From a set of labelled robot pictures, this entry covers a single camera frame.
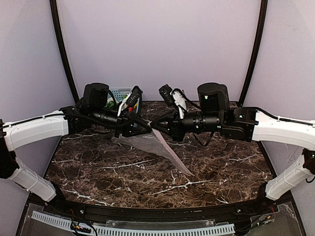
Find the clear zip top bag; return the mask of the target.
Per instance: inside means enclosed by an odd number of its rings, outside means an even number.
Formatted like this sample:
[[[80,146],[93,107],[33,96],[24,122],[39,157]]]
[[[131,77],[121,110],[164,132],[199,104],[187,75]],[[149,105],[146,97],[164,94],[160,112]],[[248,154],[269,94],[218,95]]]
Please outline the clear zip top bag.
[[[174,150],[168,145],[162,134],[156,129],[153,129],[151,133],[132,137],[124,137],[120,135],[118,138],[112,138],[112,142],[116,144],[128,145],[139,150],[164,157],[168,159],[183,174],[187,176],[194,176],[194,174],[185,166]]]

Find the green bok choy toy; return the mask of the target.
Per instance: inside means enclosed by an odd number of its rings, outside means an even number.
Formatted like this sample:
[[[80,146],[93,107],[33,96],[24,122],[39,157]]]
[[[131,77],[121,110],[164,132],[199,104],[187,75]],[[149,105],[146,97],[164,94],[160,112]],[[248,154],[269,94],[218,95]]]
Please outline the green bok choy toy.
[[[115,109],[116,108],[116,103],[114,101],[109,101],[106,105],[107,109]]]

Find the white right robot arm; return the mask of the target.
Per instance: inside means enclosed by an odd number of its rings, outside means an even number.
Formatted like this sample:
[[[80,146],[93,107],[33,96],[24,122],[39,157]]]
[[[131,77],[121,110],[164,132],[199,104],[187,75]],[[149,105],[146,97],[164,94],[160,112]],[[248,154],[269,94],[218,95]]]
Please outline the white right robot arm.
[[[222,137],[251,142],[270,141],[303,148],[297,160],[279,176],[263,184],[259,197],[276,201],[306,178],[315,175],[315,122],[274,116],[257,107],[231,108],[226,85],[205,83],[197,88],[198,110],[189,112],[184,93],[164,85],[159,93],[174,110],[151,122],[151,127],[174,141],[187,133],[218,132]]]

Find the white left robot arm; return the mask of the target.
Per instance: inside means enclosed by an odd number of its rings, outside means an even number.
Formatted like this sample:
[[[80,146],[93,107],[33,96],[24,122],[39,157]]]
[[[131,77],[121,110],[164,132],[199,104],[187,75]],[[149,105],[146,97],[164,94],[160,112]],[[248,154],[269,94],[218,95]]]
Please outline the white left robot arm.
[[[135,86],[120,102],[113,100],[107,106],[109,86],[102,83],[87,84],[83,97],[74,105],[49,114],[17,122],[0,123],[0,177],[15,182],[22,188],[50,202],[62,193],[56,185],[39,176],[17,156],[16,149],[52,137],[77,134],[94,126],[115,132],[115,137],[132,137],[151,132],[139,114],[142,93]]]

